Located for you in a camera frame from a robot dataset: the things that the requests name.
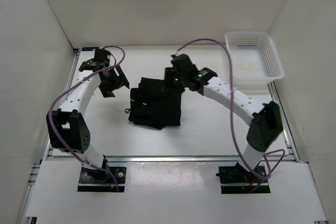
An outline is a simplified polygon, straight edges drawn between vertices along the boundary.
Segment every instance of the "black cloth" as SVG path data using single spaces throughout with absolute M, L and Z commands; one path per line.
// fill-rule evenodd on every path
M 166 91 L 163 80 L 141 78 L 138 88 L 131 89 L 129 121 L 155 129 L 180 126 L 181 93 Z

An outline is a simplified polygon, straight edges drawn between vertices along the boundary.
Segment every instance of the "black mounting plate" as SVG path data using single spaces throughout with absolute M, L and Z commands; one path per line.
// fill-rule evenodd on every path
M 261 175 L 265 175 L 265 167 L 262 165 L 258 165 L 255 168 L 255 172 Z M 227 174 L 236 173 L 236 166 L 221 166 L 219 167 L 219 174 Z M 247 194 L 252 191 L 254 187 L 256 187 L 261 179 L 250 176 L 242 176 L 241 180 L 239 177 L 234 178 L 234 182 L 230 181 L 229 178 L 219 176 L 220 178 L 220 188 L 222 194 Z M 252 194 L 267 194 L 270 193 L 270 188 L 268 184 L 268 180 L 265 180 L 256 190 L 252 191 Z
M 109 167 L 111 173 L 116 177 L 119 193 L 125 191 L 126 167 Z M 90 175 L 90 170 L 82 167 L 79 175 L 77 191 L 100 191 L 117 193 L 116 186 L 111 186 L 111 179 L 107 176 L 103 180 L 97 180 Z

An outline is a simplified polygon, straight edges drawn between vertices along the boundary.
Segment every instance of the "white floor panel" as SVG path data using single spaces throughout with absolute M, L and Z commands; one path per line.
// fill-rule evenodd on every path
M 132 88 L 141 77 L 163 79 L 164 69 L 171 66 L 170 55 L 178 46 L 124 47 L 126 59 L 121 67 Z M 111 52 L 119 60 L 120 51 Z M 185 51 L 199 69 L 208 67 L 223 79 L 227 76 L 227 60 L 219 46 L 190 46 Z M 80 53 L 77 68 L 85 60 L 93 58 L 93 51 Z M 271 100 L 267 93 L 251 95 L 263 102 Z M 91 132 L 91 143 L 107 156 L 211 156 L 236 155 L 229 128 L 229 110 L 219 103 L 196 92 L 182 94 L 180 127 L 153 130 L 136 126 L 128 121 L 124 109 L 130 107 L 130 90 L 123 87 L 115 92 L 115 98 L 103 98 L 96 90 L 85 113 L 86 124 Z M 235 117 L 238 144 L 244 149 L 248 126 Z M 280 135 L 270 151 L 284 148 L 285 137 Z M 53 156 L 64 156 L 58 150 Z
M 309 165 L 282 163 L 270 194 L 222 195 L 221 163 L 128 163 L 124 193 L 77 192 L 80 164 L 42 162 L 27 216 L 37 224 L 255 223 L 326 220 Z

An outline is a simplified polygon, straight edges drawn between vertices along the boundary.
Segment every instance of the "mesh basket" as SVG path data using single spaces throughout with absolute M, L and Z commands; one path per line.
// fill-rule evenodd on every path
M 234 84 L 261 86 L 284 77 L 284 70 L 268 33 L 230 31 L 225 41 L 233 62 Z

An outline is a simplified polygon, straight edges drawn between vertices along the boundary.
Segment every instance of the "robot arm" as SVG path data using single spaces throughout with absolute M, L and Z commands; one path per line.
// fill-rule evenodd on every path
M 95 57 L 83 62 L 79 68 L 77 82 L 81 82 L 83 78 L 92 72 L 108 67 L 110 55 L 111 53 L 106 50 L 96 49 L 94 53 Z M 116 67 L 116 70 L 119 74 L 118 76 L 114 69 L 92 76 L 77 89 L 73 90 L 65 102 L 56 111 L 53 111 L 52 119 L 62 138 L 83 161 L 98 168 L 106 168 L 107 160 L 104 155 L 97 152 L 92 144 L 90 144 L 90 131 L 83 117 L 89 101 L 98 87 L 104 97 L 114 97 L 112 91 L 122 86 L 129 88 L 128 80 L 121 68 Z M 47 125 L 52 147 L 63 152 L 69 152 L 52 130 L 48 116 Z M 95 170 L 88 164 L 83 163 L 83 167 L 101 176 L 101 171 Z
M 181 92 L 184 88 L 189 88 L 230 108 L 232 92 L 230 86 L 214 71 L 208 68 L 198 70 L 185 54 L 173 56 L 171 63 L 173 67 L 166 68 L 165 71 L 168 90 Z M 268 104 L 261 103 L 237 90 L 234 92 L 233 111 L 249 126 L 246 137 L 248 145 L 243 158 L 252 169 L 255 169 L 268 147 L 282 132 L 279 107 L 272 101 Z M 237 162 L 236 168 L 243 173 L 250 172 L 241 159 Z

